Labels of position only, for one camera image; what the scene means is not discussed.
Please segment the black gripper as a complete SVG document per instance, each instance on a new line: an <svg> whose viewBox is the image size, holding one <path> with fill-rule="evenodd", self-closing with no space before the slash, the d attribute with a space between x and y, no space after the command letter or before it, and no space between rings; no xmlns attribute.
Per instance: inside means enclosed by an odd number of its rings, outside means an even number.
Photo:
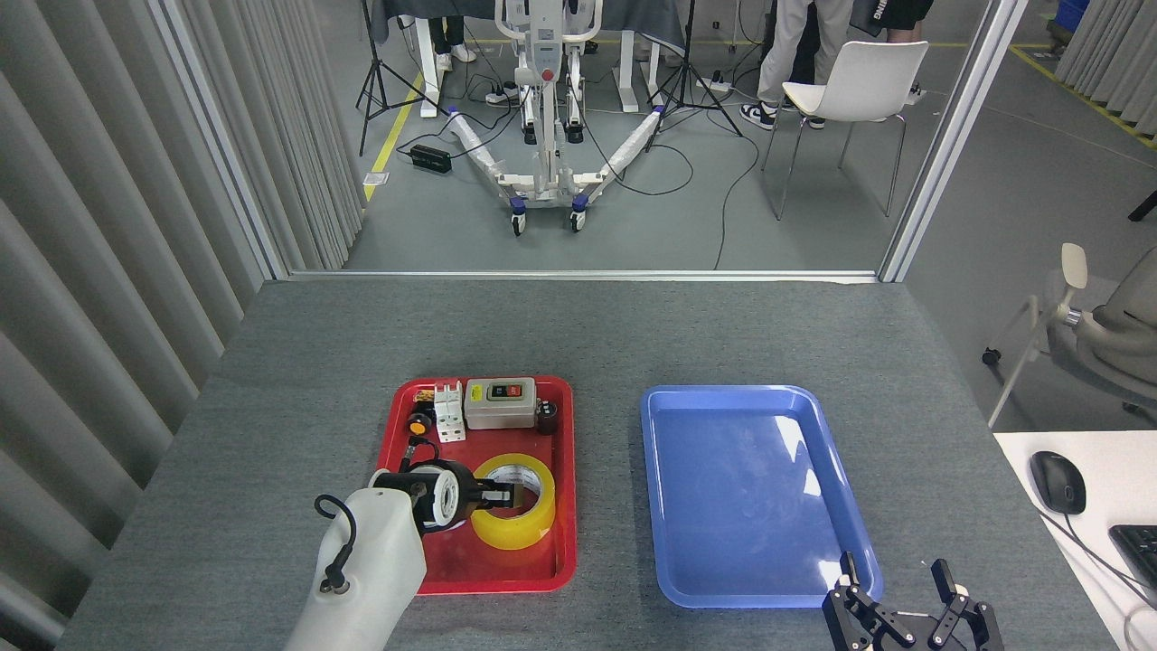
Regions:
<svg viewBox="0 0 1157 651"><path fill-rule="evenodd" d="M524 484L480 484L466 466L452 466L457 478L457 506L452 527L466 521L477 506L523 506Z"/></svg>
<svg viewBox="0 0 1157 651"><path fill-rule="evenodd" d="M837 650L950 650L955 627L963 619L975 650L1004 650L995 611L989 602L973 600L944 558L931 564L931 574L944 605L941 617L889 611L860 585L852 552L840 556L842 574L823 598L823 617Z"/></svg>

